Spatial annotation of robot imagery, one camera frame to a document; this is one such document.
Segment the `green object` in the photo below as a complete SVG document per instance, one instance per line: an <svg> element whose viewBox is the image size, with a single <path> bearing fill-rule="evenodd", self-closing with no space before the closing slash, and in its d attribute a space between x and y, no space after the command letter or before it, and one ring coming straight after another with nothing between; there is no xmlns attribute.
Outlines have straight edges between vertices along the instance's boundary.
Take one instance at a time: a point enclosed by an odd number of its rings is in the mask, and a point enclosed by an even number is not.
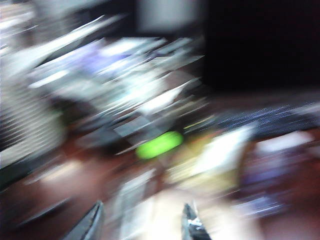
<svg viewBox="0 0 320 240"><path fill-rule="evenodd" d="M141 159L152 159L160 154L179 146L184 138L176 131L168 131L155 139L152 139L136 149L136 154Z"/></svg>

